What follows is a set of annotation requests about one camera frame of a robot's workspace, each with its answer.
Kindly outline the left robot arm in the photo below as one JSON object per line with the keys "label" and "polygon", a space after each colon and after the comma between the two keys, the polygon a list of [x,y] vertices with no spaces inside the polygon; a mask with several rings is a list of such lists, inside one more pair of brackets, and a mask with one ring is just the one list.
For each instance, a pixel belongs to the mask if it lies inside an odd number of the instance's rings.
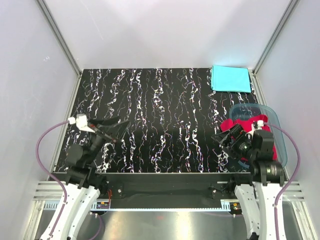
{"label": "left robot arm", "polygon": [[130,125],[120,117],[97,120],[85,114],[69,117],[63,124],[75,125],[80,131],[90,133],[91,139],[84,145],[72,144],[66,151],[66,176],[61,182],[42,164],[39,166],[62,188],[62,196],[42,240],[75,240],[92,204],[110,193],[106,176],[93,165],[105,144],[122,141]]}

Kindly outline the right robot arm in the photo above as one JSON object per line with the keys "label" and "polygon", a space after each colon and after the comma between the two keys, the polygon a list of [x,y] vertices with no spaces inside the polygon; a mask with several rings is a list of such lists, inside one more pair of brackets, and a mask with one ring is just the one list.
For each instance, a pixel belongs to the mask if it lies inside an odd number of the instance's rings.
{"label": "right robot arm", "polygon": [[214,135],[213,140],[234,159],[249,162],[250,177],[233,177],[226,192],[237,198],[246,226],[248,240],[285,240],[281,189],[285,174],[281,163],[273,159],[274,136],[264,130],[263,121],[246,132],[240,124]]}

